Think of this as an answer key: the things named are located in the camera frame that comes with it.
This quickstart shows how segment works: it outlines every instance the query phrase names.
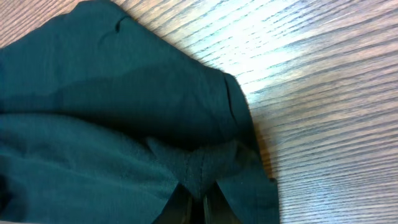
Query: teal fabric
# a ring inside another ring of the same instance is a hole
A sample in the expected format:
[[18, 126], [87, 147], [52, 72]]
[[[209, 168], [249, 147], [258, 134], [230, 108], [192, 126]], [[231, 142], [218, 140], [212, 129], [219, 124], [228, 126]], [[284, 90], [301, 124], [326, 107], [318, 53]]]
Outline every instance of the teal fabric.
[[107, 1], [0, 50], [0, 220], [152, 223], [217, 183], [243, 223], [278, 223], [236, 80]]

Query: garment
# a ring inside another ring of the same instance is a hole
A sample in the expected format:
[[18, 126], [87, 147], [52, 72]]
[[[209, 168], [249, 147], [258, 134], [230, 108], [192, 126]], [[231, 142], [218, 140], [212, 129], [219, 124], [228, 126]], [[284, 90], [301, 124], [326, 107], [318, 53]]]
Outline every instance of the garment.
[[0, 50], [0, 220], [152, 223], [178, 185], [278, 223], [236, 80], [107, 1]]

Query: wooden surface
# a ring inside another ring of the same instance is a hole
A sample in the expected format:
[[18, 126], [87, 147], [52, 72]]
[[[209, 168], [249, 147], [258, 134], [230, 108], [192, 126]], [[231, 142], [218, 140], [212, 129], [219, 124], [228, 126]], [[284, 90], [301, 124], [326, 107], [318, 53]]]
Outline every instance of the wooden surface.
[[[0, 0], [0, 46], [77, 2]], [[398, 223], [398, 0], [116, 2], [236, 76], [282, 223]]]

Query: folded fabric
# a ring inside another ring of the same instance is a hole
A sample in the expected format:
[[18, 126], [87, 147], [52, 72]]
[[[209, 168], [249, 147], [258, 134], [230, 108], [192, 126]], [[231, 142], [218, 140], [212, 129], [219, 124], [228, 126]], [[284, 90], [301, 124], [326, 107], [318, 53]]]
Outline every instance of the folded fabric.
[[236, 80], [107, 1], [0, 50], [0, 220], [152, 223], [178, 185], [279, 223]]

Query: wooden table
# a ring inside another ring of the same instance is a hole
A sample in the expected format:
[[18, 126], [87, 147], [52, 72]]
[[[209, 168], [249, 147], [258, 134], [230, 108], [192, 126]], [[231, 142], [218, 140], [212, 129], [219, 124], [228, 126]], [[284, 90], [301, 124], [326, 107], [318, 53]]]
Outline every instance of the wooden table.
[[[77, 2], [1, 0], [0, 46]], [[116, 3], [236, 76], [282, 223], [398, 223], [398, 0]]]

